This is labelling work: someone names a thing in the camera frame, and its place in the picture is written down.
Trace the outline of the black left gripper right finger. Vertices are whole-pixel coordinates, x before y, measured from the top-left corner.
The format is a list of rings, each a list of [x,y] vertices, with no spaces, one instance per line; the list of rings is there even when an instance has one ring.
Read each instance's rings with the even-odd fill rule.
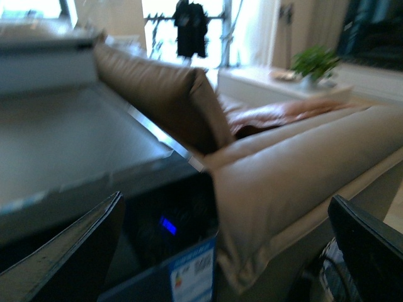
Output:
[[[340,195],[328,216],[363,301],[402,301],[402,234]]]

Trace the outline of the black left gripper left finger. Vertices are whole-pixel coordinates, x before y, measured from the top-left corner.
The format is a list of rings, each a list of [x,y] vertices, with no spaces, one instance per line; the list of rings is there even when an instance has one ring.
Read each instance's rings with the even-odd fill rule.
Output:
[[[1,273],[1,301],[97,301],[125,216],[116,192]]]

